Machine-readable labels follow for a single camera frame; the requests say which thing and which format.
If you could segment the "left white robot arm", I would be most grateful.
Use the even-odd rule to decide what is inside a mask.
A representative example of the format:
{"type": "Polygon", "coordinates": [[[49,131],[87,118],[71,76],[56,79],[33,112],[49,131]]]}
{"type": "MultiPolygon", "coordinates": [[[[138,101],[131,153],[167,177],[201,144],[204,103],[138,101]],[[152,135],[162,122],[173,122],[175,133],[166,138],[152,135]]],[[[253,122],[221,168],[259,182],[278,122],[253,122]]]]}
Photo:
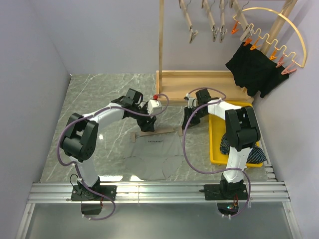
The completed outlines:
{"type": "Polygon", "coordinates": [[[70,116],[59,139],[59,148],[78,169],[79,179],[74,190],[86,201],[97,200],[103,194],[100,177],[91,160],[99,130],[125,118],[135,119],[142,132],[155,130],[155,114],[161,112],[161,103],[158,95],[147,102],[143,98],[141,92],[129,89],[126,95],[112,100],[102,109],[86,115],[73,113],[70,116]]]}

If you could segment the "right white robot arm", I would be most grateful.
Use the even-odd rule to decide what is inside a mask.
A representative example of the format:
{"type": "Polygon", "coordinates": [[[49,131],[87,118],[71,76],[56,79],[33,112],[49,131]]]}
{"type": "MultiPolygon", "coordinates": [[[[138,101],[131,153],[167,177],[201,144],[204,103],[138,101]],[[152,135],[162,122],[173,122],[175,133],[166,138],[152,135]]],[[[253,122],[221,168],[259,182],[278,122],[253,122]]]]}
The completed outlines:
{"type": "Polygon", "coordinates": [[[249,199],[249,185],[244,184],[245,167],[248,156],[261,134],[255,112],[251,106],[240,107],[225,101],[226,96],[213,98],[209,88],[196,88],[196,96],[187,93],[184,99],[183,130],[200,123],[206,115],[219,117],[225,121],[226,139],[230,145],[225,170],[221,171],[219,184],[206,184],[201,190],[207,201],[249,199]]]}

